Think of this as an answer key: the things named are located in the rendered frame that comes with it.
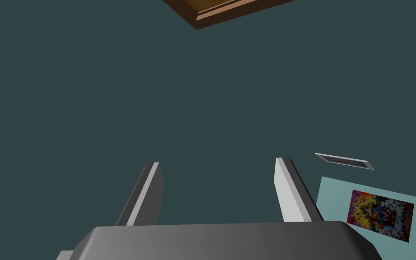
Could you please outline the brown wooden furniture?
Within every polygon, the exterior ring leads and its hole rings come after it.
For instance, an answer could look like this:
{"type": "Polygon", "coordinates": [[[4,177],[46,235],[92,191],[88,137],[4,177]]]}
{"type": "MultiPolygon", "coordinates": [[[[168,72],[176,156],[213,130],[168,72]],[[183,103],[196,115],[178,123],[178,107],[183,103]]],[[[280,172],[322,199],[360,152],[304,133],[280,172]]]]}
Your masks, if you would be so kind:
{"type": "Polygon", "coordinates": [[[295,0],[162,0],[198,30],[295,0]]]}

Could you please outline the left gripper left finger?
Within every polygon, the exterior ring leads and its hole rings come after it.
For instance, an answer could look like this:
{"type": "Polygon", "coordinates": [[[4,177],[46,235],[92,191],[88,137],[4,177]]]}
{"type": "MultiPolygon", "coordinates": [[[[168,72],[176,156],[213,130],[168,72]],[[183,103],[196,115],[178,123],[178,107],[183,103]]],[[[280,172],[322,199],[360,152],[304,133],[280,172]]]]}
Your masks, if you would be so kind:
{"type": "Polygon", "coordinates": [[[160,163],[147,163],[116,226],[157,225],[163,192],[164,180],[160,163]]]}

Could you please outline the colourful wall picture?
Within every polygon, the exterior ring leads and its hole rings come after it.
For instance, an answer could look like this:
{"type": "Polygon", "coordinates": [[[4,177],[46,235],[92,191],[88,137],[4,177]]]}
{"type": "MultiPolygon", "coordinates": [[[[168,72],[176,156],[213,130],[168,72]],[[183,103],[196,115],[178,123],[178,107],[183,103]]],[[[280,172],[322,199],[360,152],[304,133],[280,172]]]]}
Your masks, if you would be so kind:
{"type": "Polygon", "coordinates": [[[347,223],[409,242],[414,204],[353,190],[347,223]]]}

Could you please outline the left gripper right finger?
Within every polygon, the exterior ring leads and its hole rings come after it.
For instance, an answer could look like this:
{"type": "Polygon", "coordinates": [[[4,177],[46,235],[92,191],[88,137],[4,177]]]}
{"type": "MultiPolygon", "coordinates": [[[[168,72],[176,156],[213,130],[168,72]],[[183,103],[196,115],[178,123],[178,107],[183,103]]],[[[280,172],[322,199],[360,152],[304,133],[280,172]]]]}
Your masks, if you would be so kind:
{"type": "Polygon", "coordinates": [[[324,220],[290,158],[276,158],[274,186],[284,222],[324,220]]]}

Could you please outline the grey framed wall picture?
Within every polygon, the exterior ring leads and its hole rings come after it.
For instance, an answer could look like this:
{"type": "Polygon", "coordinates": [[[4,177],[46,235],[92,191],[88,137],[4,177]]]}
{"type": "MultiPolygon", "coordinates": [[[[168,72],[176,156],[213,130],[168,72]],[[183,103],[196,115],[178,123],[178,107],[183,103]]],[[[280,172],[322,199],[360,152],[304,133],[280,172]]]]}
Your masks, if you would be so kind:
{"type": "Polygon", "coordinates": [[[374,170],[374,167],[369,164],[366,160],[359,160],[359,159],[353,159],[353,158],[344,158],[339,156],[333,156],[333,155],[327,155],[327,154],[321,154],[321,153],[315,153],[318,157],[320,157],[322,160],[328,163],[335,163],[335,164],[341,164],[341,165],[347,165],[352,167],[358,167],[358,168],[364,168],[364,169],[370,169],[374,170]]]}

